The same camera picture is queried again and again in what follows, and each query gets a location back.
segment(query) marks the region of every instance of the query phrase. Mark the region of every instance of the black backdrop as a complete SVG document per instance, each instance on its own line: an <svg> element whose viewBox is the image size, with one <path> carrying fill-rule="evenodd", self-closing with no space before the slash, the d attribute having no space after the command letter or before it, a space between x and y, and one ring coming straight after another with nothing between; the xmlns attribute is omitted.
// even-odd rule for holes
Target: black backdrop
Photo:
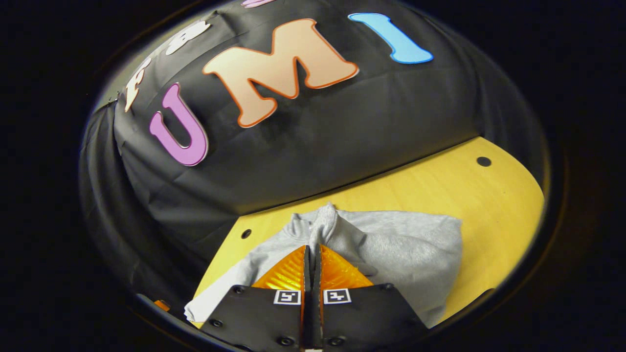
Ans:
<svg viewBox="0 0 626 352"><path fill-rule="evenodd" d="M125 309L78 206L80 135L93 72L120 46L191 1L11 1L3 91L9 210L3 306L22 349L178 351ZM535 275L494 313L438 349L611 350L618 315L623 4L421 1L518 84L568 156L567 208Z"/></svg>

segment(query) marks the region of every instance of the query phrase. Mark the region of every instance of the gray hoodie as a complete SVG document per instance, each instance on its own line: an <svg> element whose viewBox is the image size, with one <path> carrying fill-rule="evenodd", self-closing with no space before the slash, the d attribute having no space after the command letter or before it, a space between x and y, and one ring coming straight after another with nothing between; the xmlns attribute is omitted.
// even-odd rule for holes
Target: gray hoodie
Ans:
<svg viewBox="0 0 626 352"><path fill-rule="evenodd" d="M461 264L461 221L417 212L346 212L327 204L293 214L261 243L185 306L189 321L204 322L236 284L251 286L303 245L311 255L323 244L373 284L393 283L428 328L438 323Z"/></svg>

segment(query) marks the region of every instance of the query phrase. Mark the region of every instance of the yellow tabletop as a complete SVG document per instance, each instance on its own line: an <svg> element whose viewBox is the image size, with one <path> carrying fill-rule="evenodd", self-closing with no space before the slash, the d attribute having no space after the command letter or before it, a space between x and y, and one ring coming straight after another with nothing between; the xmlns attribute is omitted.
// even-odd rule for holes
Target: yellow tabletop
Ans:
<svg viewBox="0 0 626 352"><path fill-rule="evenodd" d="M487 157L491 165L476 162ZM529 171L500 147L477 137L428 158L326 194L240 217L209 265L198 296L293 213L331 202L346 211L403 210L463 220L463 256L442 321L499 285L531 244L543 193ZM241 234L251 229L251 235Z"/></svg>

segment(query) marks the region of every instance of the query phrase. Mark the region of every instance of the letter m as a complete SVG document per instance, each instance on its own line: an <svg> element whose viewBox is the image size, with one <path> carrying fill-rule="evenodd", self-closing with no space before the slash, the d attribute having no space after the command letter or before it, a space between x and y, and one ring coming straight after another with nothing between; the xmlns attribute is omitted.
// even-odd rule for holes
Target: letter m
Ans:
<svg viewBox="0 0 626 352"><path fill-rule="evenodd" d="M272 53L230 48L209 61L202 70L216 74L240 110L241 127L252 127L276 111L273 98L264 98L252 82L286 98L298 96L296 60L304 67L309 88L324 88L354 77L359 68L344 60L315 29L313 19L298 19L274 29Z"/></svg>

